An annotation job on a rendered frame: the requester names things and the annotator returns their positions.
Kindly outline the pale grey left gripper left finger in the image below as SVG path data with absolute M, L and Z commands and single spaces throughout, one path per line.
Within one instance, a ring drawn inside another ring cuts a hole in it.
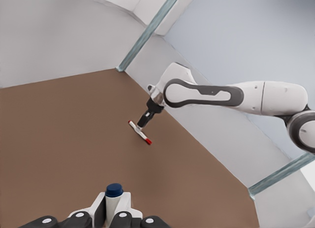
M 92 228 L 102 228 L 106 220 L 105 192 L 100 192 L 90 207 L 73 211 L 68 217 L 84 212 L 92 218 Z

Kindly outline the white pen with red ends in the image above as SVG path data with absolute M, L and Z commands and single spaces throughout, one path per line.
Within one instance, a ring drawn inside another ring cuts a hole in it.
M 142 132 L 142 128 L 135 124 L 133 121 L 129 120 L 128 124 L 133 128 L 133 130 L 148 144 L 151 145 L 152 141 Z

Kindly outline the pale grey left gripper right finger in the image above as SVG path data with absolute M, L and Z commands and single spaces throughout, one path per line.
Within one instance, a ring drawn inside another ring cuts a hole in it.
M 131 193 L 121 195 L 112 220 L 112 228 L 140 228 L 143 213 L 131 206 Z

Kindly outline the white marker with blue cap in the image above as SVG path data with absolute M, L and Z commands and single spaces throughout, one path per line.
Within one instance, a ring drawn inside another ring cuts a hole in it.
M 106 220 L 105 226 L 108 228 L 115 216 L 116 207 L 123 194 L 123 187 L 119 183 L 113 183 L 106 187 L 105 200 L 106 200 Z

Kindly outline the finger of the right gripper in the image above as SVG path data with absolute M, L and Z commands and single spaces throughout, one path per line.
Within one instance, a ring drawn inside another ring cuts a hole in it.
M 149 122 L 149 112 L 146 112 L 140 117 L 137 123 L 137 126 L 140 128 L 144 128 L 148 122 Z
M 147 111 L 145 113 L 145 126 L 148 124 L 148 122 L 154 117 L 155 112 L 149 112 Z

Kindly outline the silver frame post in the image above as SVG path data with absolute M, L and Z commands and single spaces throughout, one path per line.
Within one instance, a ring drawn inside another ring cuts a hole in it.
M 252 200 L 255 200 L 255 196 L 257 194 L 285 179 L 286 177 L 292 175 L 293 173 L 297 172 L 298 170 L 312 163 L 313 161 L 315 161 L 315 155 L 311 153 L 304 153 L 302 156 L 292 160 L 277 171 L 250 186 L 248 188 L 250 198 Z
M 164 2 L 164 4 L 160 7 L 156 15 L 149 23 L 149 25 L 145 28 L 143 33 L 137 39 L 133 47 L 121 61 L 121 63 L 117 67 L 115 67 L 115 70 L 117 70 L 118 72 L 126 71 L 127 67 L 131 64 L 131 62 L 134 60 L 134 58 L 137 56 L 137 54 L 140 52 L 140 50 L 143 48 L 149 38 L 153 35 L 153 33 L 156 31 L 158 26 L 161 24 L 163 19 L 166 17 L 166 15 L 169 13 L 176 2 L 177 0 L 166 0 Z

